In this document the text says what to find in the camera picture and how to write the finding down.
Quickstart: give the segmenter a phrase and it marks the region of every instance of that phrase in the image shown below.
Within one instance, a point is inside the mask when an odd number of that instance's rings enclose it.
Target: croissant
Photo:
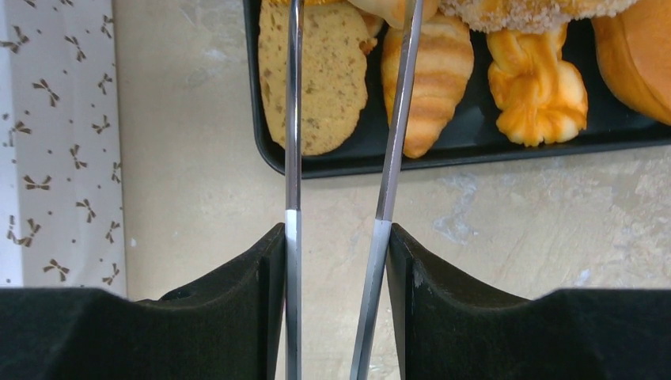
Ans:
[[[389,28],[382,45],[382,89],[391,123],[403,33]],[[419,37],[404,154],[423,156],[454,117],[473,72],[474,53],[468,27],[440,13],[425,21]]]
[[[566,24],[543,34],[509,30],[487,34],[494,59],[487,76],[502,111],[496,126],[511,142],[563,143],[587,127],[582,76],[562,60],[566,35]]]

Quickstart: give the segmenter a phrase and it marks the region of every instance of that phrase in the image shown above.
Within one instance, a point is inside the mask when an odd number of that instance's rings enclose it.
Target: patterned cloth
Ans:
[[[0,286],[126,296],[112,0],[0,0]]]

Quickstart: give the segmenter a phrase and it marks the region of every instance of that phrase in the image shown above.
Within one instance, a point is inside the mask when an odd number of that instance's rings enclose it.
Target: tongs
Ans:
[[[286,380],[301,379],[301,74],[303,5],[290,0],[286,60]]]
[[[392,232],[392,215],[396,202],[401,158],[403,157],[403,143],[408,126],[412,86],[415,82],[415,63],[419,47],[419,34],[422,28],[423,3],[423,0],[405,1],[403,44],[401,45],[396,96],[394,97],[392,122],[389,128],[387,151],[385,152],[385,166],[382,170],[380,195],[377,198],[373,239],[370,244],[361,311],[359,312],[357,335],[354,341],[350,380],[365,380],[368,378],[375,320],[380,303],[382,276],[385,272],[389,235]]]
[[[286,378],[301,379],[301,72],[303,6],[305,0],[290,0],[289,49],[286,71]],[[370,352],[382,274],[392,228],[392,214],[408,112],[415,80],[423,0],[406,0],[404,36],[401,46],[393,119],[385,154],[377,213],[373,225],[366,283],[359,315],[351,379],[368,376]]]

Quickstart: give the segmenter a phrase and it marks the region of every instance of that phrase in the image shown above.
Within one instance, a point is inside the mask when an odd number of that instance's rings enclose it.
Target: black plastic tray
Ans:
[[[268,165],[284,174],[284,149],[271,139],[261,100],[257,56],[261,0],[244,0],[244,4],[256,145]],[[379,43],[368,57],[366,87],[369,100],[362,110],[354,134],[341,147],[328,154],[304,157],[303,178],[382,171],[389,135],[380,74],[381,41],[385,33],[386,27],[377,37]],[[491,55],[487,50],[484,34],[472,32],[471,37],[476,60],[464,99],[433,148],[418,159],[404,157],[402,170],[584,154],[671,143],[671,127],[630,110],[608,90],[598,70],[594,34],[588,20],[569,24],[567,42],[563,49],[564,59],[580,70],[585,82],[589,97],[587,129],[577,138],[563,144],[524,148],[509,142],[495,124],[500,111],[494,104],[487,82]]]

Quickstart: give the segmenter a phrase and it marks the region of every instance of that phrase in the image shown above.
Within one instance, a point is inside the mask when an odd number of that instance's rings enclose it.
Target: bread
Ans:
[[[340,2],[303,9],[301,151],[330,152],[356,128],[366,106],[366,56],[370,39],[359,12]],[[268,130],[285,147],[286,56],[289,7],[261,3],[259,73]]]
[[[503,29],[541,34],[571,20],[614,16],[637,0],[440,0],[444,14],[479,32]]]
[[[564,143],[587,127],[582,76],[562,60],[566,33],[567,25],[543,34],[487,34],[494,59],[487,76],[502,111],[496,126],[513,143]]]
[[[640,0],[592,20],[599,70],[620,101],[671,125],[671,1]]]
[[[405,0],[349,0],[357,8],[382,17],[395,29],[403,29],[405,20]],[[422,20],[432,18],[438,12],[439,0],[424,0]]]
[[[382,45],[382,88],[391,123],[398,81],[403,32],[390,28]],[[468,27],[440,13],[425,21],[419,37],[404,154],[423,156],[454,116],[473,72],[474,54]]]

